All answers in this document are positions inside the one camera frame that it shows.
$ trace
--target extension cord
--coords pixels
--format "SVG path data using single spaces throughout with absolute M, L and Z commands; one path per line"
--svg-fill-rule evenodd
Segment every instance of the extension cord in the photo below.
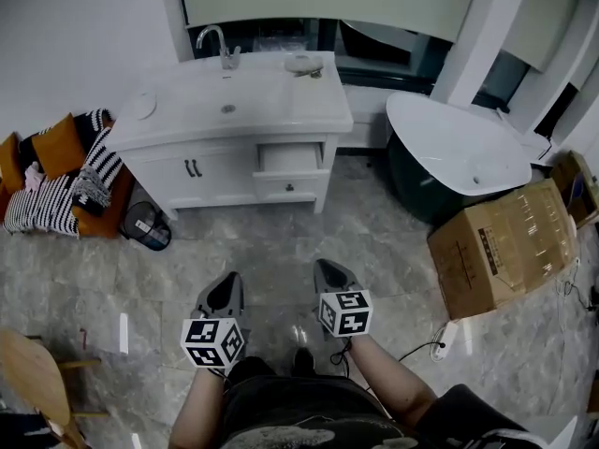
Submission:
M 436 340 L 436 342 L 439 342 L 439 344 L 435 344 L 432 348 L 431 358 L 433 361 L 438 362 L 442 359 L 445 359 L 449 353 L 449 350 L 451 349 L 451 345 L 453 344 L 456 335 L 458 334 L 458 329 L 458 325 L 452 321 L 449 321 L 446 324 L 442 333 L 439 335 L 439 339 Z

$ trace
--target window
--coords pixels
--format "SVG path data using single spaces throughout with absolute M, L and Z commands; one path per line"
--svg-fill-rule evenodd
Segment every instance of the window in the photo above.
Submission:
M 357 86 L 430 94 L 452 42 L 398 27 L 330 19 L 261 19 L 218 23 L 230 49 L 250 51 L 334 51 L 341 81 Z M 196 58 L 218 55 L 216 34 L 196 49 L 204 27 L 189 29 Z M 501 52 L 474 104 L 509 112 L 507 103 L 529 66 Z

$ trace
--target chrome faucet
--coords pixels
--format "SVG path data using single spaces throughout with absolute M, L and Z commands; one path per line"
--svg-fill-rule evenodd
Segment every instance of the chrome faucet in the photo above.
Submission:
M 226 47 L 225 36 L 223 35 L 223 30 L 221 29 L 220 26 L 208 25 L 206 28 L 204 28 L 197 36 L 196 48 L 197 49 L 202 48 L 202 41 L 204 39 L 204 36 L 206 36 L 212 30 L 214 32 L 216 32 L 216 34 L 218 35 L 218 41 L 221 46 L 221 50 L 219 51 L 219 53 L 221 55 L 221 65 L 223 66 L 223 69 L 224 70 L 234 70 L 235 68 L 237 68 L 240 65 L 241 47 L 235 47 L 235 50 L 233 51 L 233 54 L 231 55 L 228 52 L 228 48 Z

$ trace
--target cardboard box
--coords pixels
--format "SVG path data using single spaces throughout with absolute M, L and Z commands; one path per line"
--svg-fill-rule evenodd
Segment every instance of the cardboard box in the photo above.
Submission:
M 562 194 L 562 201 L 577 228 L 599 215 L 599 188 L 592 179 L 584 157 L 577 152 L 563 155 L 551 170 L 551 178 Z
M 429 237 L 451 319 L 499 308 L 575 258 L 574 227 L 553 180 L 467 208 Z

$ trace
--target chair leg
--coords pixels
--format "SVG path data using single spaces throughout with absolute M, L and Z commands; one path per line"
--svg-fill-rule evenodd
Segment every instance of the chair leg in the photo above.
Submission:
M 62 436 L 62 438 L 59 439 L 62 439 L 62 441 L 66 445 L 75 449 L 87 448 L 87 444 L 81 436 L 81 433 L 79 432 L 79 428 L 75 424 L 75 421 L 71 419 L 68 425 L 63 427 L 63 430 L 65 431 L 65 434 Z
M 106 412 L 102 413 L 71 413 L 73 417 L 109 417 L 110 414 Z
M 83 368 L 85 366 L 95 366 L 102 362 L 101 359 L 88 359 L 86 361 L 71 361 L 68 363 L 59 363 L 58 369 L 75 369 Z

